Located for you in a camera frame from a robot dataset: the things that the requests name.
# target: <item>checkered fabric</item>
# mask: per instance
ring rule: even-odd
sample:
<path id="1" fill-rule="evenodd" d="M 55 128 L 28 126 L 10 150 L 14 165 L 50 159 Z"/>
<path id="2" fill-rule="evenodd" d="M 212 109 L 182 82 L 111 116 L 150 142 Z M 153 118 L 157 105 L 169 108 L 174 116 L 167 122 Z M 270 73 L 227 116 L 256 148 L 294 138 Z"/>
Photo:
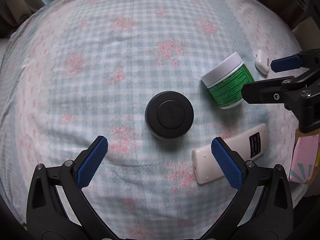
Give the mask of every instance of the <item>checkered fabric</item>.
<path id="1" fill-rule="evenodd" d="M 36 164 L 61 165 L 103 135 L 109 151 L 83 189 L 103 221 L 120 238 L 199 238 L 236 191 L 224 177 L 198 185 L 193 148 L 266 123 L 270 147 L 258 165 L 290 169 L 291 112 L 245 102 L 221 110 L 200 80 L 235 51 L 255 80 L 266 78 L 254 66 L 257 49 L 273 60 L 300 46 L 256 0 L 53 1 L 11 36 L 2 61 L 0 194 L 25 221 Z M 175 141 L 154 138 L 144 121 L 148 101 L 165 90 L 194 108 L 191 129 Z M 304 191 L 292 192 L 294 203 Z"/>

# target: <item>black bottle cap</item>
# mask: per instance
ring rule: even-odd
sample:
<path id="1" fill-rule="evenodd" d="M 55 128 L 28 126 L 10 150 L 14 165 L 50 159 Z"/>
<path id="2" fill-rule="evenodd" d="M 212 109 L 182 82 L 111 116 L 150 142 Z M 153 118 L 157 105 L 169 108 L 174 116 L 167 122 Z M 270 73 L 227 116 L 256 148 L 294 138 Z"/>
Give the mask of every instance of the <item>black bottle cap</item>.
<path id="1" fill-rule="evenodd" d="M 184 135 L 193 123 L 194 112 L 190 101 L 182 94 L 164 91 L 148 103 L 145 120 L 151 133 L 164 140 Z"/>

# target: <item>silver bolt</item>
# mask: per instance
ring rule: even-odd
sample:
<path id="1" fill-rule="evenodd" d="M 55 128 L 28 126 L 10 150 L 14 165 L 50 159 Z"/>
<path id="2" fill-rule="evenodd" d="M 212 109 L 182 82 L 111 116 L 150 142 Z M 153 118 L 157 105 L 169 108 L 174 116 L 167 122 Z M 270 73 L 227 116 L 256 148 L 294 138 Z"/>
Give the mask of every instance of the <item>silver bolt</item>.
<path id="1" fill-rule="evenodd" d="M 280 96 L 279 96 L 278 93 L 275 93 L 275 94 L 273 95 L 273 98 L 274 98 L 275 100 L 279 100 L 279 99 L 280 99 Z"/>
<path id="2" fill-rule="evenodd" d="M 307 98 L 309 96 L 311 96 L 312 92 L 310 90 L 303 90 L 301 91 L 300 95 L 304 98 Z"/>
<path id="3" fill-rule="evenodd" d="M 71 166 L 72 164 L 73 164 L 72 160 L 67 160 L 67 161 L 64 162 L 64 165 L 67 166 L 67 167 Z"/>
<path id="4" fill-rule="evenodd" d="M 247 161 L 246 164 L 250 168 L 252 168 L 254 166 L 254 162 L 253 161 Z"/>
<path id="5" fill-rule="evenodd" d="M 37 170 L 41 170 L 42 167 L 43 167 L 43 164 L 42 164 L 42 163 L 39 163 L 39 164 L 36 166 L 36 169 L 37 169 Z"/>

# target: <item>blue gripper pad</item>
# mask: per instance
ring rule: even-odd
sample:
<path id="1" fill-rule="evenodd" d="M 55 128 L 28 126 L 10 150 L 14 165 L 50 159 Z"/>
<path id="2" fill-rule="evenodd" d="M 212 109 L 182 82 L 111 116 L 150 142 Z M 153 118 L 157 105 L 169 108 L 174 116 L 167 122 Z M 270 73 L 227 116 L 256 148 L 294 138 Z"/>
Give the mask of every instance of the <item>blue gripper pad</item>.
<path id="1" fill-rule="evenodd" d="M 107 151 L 108 141 L 103 137 L 78 169 L 76 182 L 80 189 L 89 186 Z"/>
<path id="2" fill-rule="evenodd" d="M 212 140 L 211 152 L 230 186 L 240 190 L 243 183 L 242 172 L 217 138 Z"/>
<path id="3" fill-rule="evenodd" d="M 273 72 L 282 72 L 292 69 L 298 69 L 304 64 L 304 60 L 297 55 L 275 59 L 271 62 L 270 67 Z"/>

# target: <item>white remote control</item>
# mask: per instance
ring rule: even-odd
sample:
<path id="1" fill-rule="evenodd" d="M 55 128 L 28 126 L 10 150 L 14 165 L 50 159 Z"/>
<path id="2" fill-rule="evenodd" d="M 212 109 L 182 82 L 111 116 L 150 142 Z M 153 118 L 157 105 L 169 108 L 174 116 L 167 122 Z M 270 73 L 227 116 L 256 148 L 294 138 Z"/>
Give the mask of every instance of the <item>white remote control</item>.
<path id="1" fill-rule="evenodd" d="M 263 123 L 224 140 L 231 150 L 245 160 L 254 160 L 264 154 L 268 147 L 268 128 Z M 192 150 L 193 169 L 196 181 L 205 184 L 223 175 L 211 152 L 211 144 Z"/>

